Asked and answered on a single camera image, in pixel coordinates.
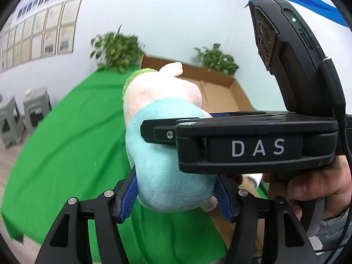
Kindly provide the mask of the person's right hand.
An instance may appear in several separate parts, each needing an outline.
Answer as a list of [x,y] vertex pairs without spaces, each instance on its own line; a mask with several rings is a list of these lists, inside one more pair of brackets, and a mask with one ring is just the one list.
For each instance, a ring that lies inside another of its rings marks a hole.
[[303,215],[298,201],[326,198],[323,219],[338,217],[351,202],[351,173],[345,156],[336,156],[324,169],[296,176],[287,183],[273,173],[265,173],[263,179],[269,184],[270,198],[284,197],[298,219]]

